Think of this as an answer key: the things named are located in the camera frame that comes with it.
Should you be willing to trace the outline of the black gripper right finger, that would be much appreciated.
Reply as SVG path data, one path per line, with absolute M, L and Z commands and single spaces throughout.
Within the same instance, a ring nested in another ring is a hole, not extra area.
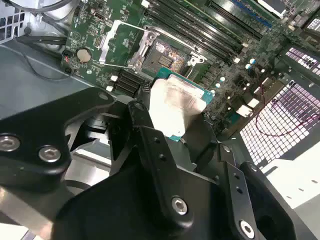
M 228 226 L 237 240 L 296 240 L 292 211 L 251 163 L 237 165 L 203 116 L 194 116 L 184 139 L 194 172 L 214 180 L 222 192 Z

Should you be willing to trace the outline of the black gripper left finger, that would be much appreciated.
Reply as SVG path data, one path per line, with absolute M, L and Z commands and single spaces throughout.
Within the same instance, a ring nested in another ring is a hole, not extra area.
M 67 127 L 106 113 L 113 104 L 112 96 L 91 87 L 1 120 L 1 136 L 18 140 L 12 150 L 0 152 L 1 184 L 36 192 L 56 189 L 71 164 L 68 142 L 72 136 L 66 133 Z M 110 176 L 119 171 L 134 148 L 129 109 L 145 110 L 149 115 L 143 104 L 131 101 L 111 117 L 110 147 L 115 162 Z

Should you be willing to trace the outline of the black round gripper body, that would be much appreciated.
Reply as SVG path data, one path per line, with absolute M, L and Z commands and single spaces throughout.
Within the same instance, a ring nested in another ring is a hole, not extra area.
M 127 117 L 133 150 L 118 172 L 71 199 L 56 240 L 229 240 L 218 186 L 179 169 L 146 110 Z

